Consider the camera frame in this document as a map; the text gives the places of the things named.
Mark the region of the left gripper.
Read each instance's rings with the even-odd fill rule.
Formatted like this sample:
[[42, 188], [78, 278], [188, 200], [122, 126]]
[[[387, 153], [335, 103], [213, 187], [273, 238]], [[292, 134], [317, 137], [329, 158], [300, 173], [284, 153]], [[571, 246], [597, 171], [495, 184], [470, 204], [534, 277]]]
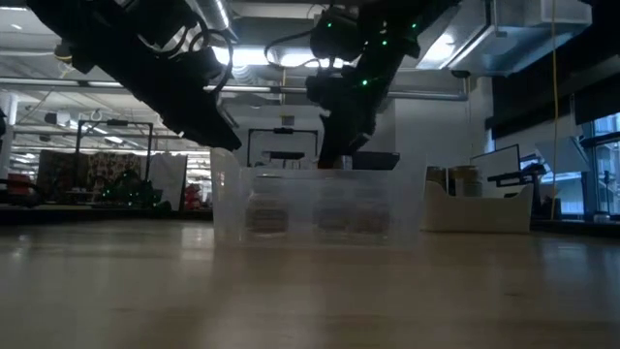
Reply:
[[127, 28], [112, 28], [109, 74], [139, 100], [159, 113], [177, 136], [209, 147], [236, 150], [241, 140], [218, 112], [219, 83], [204, 88], [220, 75], [222, 67], [210, 47], [194, 49], [208, 34], [185, 27], [175, 46], [154, 49]]

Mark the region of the small glass spice jar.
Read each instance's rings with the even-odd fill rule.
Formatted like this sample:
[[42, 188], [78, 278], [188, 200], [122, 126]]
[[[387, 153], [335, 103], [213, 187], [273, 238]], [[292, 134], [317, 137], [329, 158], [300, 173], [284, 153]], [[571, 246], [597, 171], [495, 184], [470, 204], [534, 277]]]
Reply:
[[350, 222], [351, 210], [347, 185], [342, 181], [325, 184], [314, 205], [314, 223], [323, 232], [345, 231]]

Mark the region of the clear plastic bin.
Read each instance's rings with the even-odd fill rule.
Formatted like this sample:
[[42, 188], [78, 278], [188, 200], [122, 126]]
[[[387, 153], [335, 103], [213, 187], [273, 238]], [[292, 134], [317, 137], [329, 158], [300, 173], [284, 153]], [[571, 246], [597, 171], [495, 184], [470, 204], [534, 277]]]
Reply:
[[[227, 245], [369, 245], [401, 248], [412, 244], [419, 232], [423, 207], [426, 160], [413, 157], [392, 171], [284, 170], [246, 168], [222, 148], [210, 155], [215, 240]], [[289, 208], [289, 228], [284, 234], [253, 234], [245, 225], [245, 210], [252, 181], [257, 176], [277, 177]], [[344, 182], [351, 198], [350, 222], [345, 231], [323, 232], [313, 219], [321, 187]], [[383, 189], [390, 203], [390, 226], [385, 234], [354, 231], [355, 191], [369, 185]]]

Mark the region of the wide-lid glass spice jar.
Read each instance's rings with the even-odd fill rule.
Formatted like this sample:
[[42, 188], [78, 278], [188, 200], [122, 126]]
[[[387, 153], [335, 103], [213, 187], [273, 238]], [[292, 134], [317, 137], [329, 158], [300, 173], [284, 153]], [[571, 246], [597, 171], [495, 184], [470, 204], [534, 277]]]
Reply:
[[354, 231], [360, 234], [381, 235], [389, 230], [390, 203], [386, 192], [369, 185], [355, 191], [353, 208]]

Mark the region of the cork-stoppered glass spice jar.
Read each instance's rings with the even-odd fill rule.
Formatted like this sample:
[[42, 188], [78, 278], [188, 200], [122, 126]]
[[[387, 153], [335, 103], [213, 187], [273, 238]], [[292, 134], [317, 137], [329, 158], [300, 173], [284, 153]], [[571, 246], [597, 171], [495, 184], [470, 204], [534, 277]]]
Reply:
[[245, 225], [253, 234], [284, 234], [288, 231], [288, 202], [277, 177], [257, 176], [253, 179]]

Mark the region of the jars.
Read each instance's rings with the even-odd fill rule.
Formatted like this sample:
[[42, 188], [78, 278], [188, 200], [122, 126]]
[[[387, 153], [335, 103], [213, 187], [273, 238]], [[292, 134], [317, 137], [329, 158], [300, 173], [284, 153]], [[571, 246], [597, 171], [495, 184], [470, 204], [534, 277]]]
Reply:
[[449, 168], [448, 190], [454, 197], [481, 197], [482, 183], [479, 169], [476, 166]]

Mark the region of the black box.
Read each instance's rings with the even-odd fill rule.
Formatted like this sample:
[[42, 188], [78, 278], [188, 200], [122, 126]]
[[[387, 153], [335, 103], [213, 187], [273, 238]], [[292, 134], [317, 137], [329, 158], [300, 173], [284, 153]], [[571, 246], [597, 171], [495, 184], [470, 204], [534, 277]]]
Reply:
[[359, 171], [391, 171], [399, 161], [399, 153], [358, 151], [352, 156], [352, 167]]

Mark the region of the horizontal ceiling pipe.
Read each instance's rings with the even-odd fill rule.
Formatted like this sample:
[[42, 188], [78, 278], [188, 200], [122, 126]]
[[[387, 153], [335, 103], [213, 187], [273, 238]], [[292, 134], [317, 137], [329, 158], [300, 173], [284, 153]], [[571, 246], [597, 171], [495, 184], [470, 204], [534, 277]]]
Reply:
[[[103, 80], [83, 80], [83, 79], [29, 79], [15, 77], [0, 77], [0, 86], [17, 90], [55, 88], [57, 90], [77, 90], [90, 89], [101, 90], [103, 93], [125, 93], [127, 89], [116, 81]], [[305, 95], [305, 87], [296, 86], [268, 86], [268, 85], [226, 85], [222, 92], [228, 93], [250, 93], [250, 94], [294, 94]], [[435, 91], [406, 91], [391, 90], [387, 94], [388, 98], [412, 99], [412, 100], [431, 100], [431, 101], [466, 101], [465, 93], [447, 93]]]

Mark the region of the white plastic bin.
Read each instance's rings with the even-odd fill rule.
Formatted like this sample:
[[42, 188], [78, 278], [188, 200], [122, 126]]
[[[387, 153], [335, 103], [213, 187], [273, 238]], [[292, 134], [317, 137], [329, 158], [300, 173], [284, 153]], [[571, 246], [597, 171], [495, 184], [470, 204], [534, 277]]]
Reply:
[[534, 186], [511, 198], [450, 196], [427, 181], [421, 229], [437, 233], [529, 233]]

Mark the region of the white board panel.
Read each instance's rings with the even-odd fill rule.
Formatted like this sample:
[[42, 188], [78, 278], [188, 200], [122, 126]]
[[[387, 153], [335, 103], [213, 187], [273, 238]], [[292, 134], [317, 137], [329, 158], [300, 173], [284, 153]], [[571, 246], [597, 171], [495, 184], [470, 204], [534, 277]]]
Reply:
[[474, 156], [470, 159], [472, 166], [479, 170], [480, 182], [484, 196], [489, 196], [496, 187], [488, 179], [495, 175], [515, 173], [520, 170], [520, 148], [518, 144]]

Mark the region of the black yellow ceiling reel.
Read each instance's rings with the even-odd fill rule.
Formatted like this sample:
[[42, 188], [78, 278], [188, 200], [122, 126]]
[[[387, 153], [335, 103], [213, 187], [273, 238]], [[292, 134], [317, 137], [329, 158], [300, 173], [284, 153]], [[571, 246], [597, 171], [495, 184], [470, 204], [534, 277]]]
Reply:
[[71, 46], [64, 42], [61, 42], [55, 47], [53, 55], [57, 60], [66, 64], [71, 64], [73, 61]]

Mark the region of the black window blind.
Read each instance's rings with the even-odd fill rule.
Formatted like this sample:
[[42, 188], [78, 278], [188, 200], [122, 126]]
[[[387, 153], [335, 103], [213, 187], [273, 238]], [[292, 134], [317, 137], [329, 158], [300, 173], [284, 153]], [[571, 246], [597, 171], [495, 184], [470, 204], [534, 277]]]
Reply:
[[492, 79], [495, 139], [575, 112], [583, 124], [620, 111], [620, 32], [590, 28], [526, 69]]

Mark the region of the window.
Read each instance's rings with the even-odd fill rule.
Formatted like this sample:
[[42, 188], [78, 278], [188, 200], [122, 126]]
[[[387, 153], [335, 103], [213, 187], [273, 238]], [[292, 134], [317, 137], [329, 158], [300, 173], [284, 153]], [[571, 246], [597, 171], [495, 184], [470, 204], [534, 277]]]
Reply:
[[582, 179], [585, 215], [620, 217], [620, 112], [585, 123], [582, 130], [589, 166]]

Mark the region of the black rectangular frame rig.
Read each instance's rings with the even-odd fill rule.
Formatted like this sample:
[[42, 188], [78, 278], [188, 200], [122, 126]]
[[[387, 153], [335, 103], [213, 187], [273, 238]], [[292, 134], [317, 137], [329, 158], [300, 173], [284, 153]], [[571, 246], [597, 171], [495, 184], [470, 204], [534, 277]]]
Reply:
[[303, 159], [319, 153], [319, 132], [293, 128], [253, 128], [248, 130], [246, 165], [276, 169], [299, 168]]

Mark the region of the rectangular silver air duct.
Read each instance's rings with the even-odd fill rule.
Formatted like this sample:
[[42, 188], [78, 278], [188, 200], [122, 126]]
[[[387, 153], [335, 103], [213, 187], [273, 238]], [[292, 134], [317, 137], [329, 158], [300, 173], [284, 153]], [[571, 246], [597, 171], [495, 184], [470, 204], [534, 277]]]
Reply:
[[581, 0], [462, 0], [419, 36], [418, 70], [508, 76], [592, 24]]

